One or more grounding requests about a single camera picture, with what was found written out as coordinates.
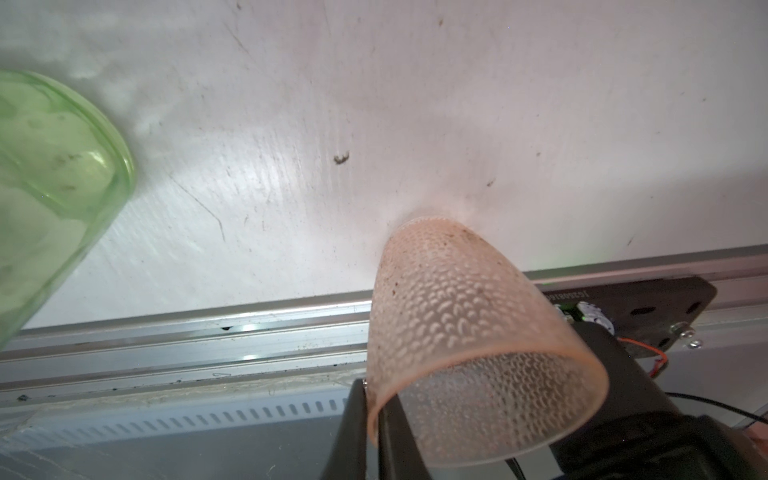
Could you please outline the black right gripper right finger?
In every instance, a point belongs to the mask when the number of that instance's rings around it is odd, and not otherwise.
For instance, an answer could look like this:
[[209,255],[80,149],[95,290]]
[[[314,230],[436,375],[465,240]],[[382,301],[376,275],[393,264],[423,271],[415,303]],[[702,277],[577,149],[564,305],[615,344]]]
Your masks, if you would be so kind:
[[378,416],[378,467],[382,480],[431,480],[402,403],[394,395]]

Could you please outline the pink dimpled cup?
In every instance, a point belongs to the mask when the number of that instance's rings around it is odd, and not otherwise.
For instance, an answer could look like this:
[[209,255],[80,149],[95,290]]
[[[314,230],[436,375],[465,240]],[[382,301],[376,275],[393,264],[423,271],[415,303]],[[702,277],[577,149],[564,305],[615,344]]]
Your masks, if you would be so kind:
[[442,217],[387,241],[367,342],[367,433],[401,402],[430,467],[504,460],[586,424],[608,373],[575,329],[502,253]]

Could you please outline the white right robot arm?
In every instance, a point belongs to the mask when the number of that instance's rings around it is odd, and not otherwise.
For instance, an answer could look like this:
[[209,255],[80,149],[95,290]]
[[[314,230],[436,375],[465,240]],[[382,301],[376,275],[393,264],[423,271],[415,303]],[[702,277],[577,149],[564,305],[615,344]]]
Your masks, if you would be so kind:
[[[620,341],[591,322],[572,325],[607,367],[607,399],[597,414],[550,450],[554,479],[767,479],[767,459],[744,435],[709,416],[683,415],[630,359]],[[320,479],[365,479],[363,382],[350,391]],[[377,414],[380,479],[432,479],[395,395]]]

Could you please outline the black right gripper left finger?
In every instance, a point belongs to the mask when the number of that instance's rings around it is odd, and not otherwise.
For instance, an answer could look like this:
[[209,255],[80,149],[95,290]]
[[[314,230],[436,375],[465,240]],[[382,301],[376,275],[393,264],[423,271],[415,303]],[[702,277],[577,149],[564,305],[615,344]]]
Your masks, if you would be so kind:
[[367,470],[367,401],[365,382],[356,379],[350,389],[334,446],[321,474],[322,480],[362,480]]

